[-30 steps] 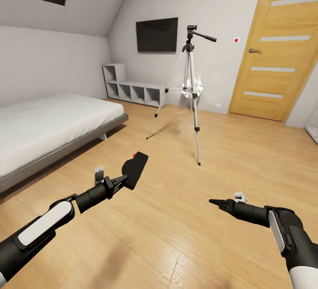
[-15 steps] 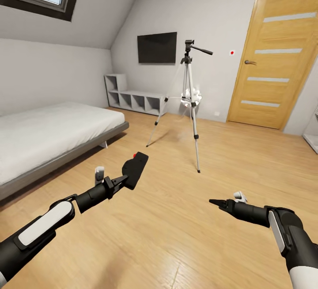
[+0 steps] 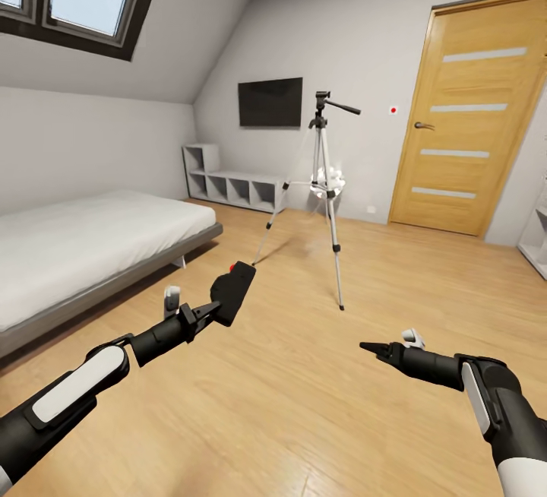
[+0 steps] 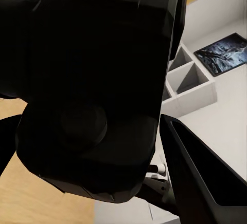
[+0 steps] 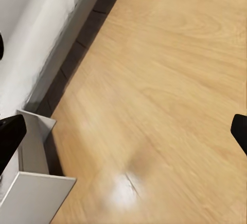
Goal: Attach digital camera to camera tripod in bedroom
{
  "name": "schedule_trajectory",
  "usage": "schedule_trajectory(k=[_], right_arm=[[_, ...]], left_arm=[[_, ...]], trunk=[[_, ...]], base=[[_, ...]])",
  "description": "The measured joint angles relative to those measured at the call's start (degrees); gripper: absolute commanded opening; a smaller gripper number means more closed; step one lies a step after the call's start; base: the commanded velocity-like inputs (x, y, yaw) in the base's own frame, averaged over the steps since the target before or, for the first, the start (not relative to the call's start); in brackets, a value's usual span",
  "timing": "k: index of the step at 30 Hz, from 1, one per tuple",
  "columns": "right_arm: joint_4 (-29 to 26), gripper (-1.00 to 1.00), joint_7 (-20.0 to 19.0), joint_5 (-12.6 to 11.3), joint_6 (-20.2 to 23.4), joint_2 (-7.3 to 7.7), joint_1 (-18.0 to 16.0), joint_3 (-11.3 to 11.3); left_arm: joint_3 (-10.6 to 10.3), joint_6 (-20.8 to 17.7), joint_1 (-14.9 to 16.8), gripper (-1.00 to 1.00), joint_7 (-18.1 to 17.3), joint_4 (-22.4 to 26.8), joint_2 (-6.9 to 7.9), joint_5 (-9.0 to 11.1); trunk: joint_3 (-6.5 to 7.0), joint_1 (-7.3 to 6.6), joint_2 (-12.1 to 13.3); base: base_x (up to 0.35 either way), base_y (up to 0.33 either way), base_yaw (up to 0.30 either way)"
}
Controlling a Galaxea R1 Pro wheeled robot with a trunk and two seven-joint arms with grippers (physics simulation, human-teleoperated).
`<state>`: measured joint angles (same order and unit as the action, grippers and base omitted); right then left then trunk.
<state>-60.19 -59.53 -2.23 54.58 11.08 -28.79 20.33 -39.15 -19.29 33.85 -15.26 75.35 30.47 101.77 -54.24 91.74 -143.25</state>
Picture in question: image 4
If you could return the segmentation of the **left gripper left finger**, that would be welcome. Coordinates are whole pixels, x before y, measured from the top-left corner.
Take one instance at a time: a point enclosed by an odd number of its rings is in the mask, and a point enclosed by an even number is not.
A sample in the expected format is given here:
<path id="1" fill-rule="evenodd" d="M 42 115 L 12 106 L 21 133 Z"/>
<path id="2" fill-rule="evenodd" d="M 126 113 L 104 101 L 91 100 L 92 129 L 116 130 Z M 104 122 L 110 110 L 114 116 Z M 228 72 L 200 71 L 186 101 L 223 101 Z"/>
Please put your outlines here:
<path id="1" fill-rule="evenodd" d="M 0 175 L 6 168 L 15 149 L 15 130 L 22 114 L 0 120 Z"/>

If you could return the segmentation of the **digital camera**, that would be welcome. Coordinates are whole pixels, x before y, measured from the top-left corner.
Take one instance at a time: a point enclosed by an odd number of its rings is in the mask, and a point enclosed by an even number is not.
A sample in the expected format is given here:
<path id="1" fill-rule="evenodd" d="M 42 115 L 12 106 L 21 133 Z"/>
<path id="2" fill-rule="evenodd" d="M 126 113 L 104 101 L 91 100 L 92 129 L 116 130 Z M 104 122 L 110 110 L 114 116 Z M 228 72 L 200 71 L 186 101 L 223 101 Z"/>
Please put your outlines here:
<path id="1" fill-rule="evenodd" d="M 0 0 L 0 98 L 16 154 L 65 192 L 125 203 L 155 153 L 187 0 Z"/>

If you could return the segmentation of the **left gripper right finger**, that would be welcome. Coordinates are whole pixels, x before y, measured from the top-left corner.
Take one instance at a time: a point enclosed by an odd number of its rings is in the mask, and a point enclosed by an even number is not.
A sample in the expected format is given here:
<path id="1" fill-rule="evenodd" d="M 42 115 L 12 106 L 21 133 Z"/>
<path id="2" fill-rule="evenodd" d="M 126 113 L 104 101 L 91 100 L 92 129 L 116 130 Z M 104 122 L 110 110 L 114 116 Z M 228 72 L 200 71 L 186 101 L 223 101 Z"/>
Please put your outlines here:
<path id="1" fill-rule="evenodd" d="M 247 224 L 247 181 L 179 119 L 159 126 L 181 224 Z"/>

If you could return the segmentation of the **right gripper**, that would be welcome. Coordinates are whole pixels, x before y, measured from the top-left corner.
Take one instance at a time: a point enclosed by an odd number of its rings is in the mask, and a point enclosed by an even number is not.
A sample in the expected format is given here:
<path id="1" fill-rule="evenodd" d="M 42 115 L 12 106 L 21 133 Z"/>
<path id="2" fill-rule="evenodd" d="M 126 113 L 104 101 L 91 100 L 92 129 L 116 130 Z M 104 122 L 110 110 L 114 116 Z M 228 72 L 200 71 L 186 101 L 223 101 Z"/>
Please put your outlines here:
<path id="1" fill-rule="evenodd" d="M 165 211 L 172 210 L 176 205 L 171 182 L 166 179 L 145 178 L 140 191 L 134 197 L 145 199 Z"/>

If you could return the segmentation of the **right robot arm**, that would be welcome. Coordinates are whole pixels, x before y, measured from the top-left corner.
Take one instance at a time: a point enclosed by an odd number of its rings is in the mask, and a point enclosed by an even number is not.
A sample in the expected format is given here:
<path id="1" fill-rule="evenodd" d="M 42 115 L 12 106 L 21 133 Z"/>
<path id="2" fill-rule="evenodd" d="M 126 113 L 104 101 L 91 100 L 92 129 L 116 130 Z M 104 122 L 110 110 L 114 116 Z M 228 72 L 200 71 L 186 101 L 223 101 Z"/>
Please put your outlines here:
<path id="1" fill-rule="evenodd" d="M 140 191 L 134 197 L 145 199 L 158 208 L 179 216 L 167 165 L 165 163 L 150 163 L 147 173 L 156 175 L 145 178 Z"/>

